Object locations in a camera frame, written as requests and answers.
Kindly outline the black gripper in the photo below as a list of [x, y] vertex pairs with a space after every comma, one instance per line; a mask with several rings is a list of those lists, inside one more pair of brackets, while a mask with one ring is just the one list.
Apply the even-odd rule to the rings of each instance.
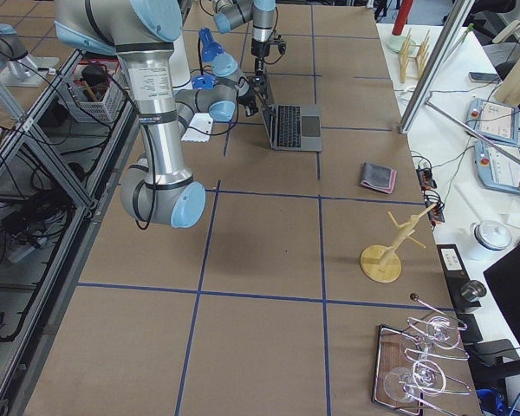
[[257, 105], [257, 91], [253, 87], [241, 87], [238, 90], [237, 102], [244, 108], [246, 116], [253, 116], [259, 111]]
[[254, 72], [255, 76], [265, 75], [265, 57], [269, 53], [267, 42], [253, 41], [251, 43], [251, 54], [255, 57]]

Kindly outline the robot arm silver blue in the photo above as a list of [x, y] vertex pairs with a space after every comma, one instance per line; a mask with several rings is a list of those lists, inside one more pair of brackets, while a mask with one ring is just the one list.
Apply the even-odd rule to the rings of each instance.
[[251, 54], [255, 57], [255, 75], [265, 75], [266, 58], [276, 33], [276, 2], [270, 0], [217, 0], [212, 2], [214, 22], [221, 34], [252, 23]]
[[58, 1], [55, 28], [67, 45], [116, 55], [135, 105], [145, 153], [121, 181], [126, 212], [143, 223], [194, 226], [205, 188], [185, 165], [181, 139], [197, 113], [229, 122], [243, 108], [257, 112], [255, 92], [233, 57], [214, 57], [211, 89], [175, 90], [170, 59], [182, 35], [182, 1]]

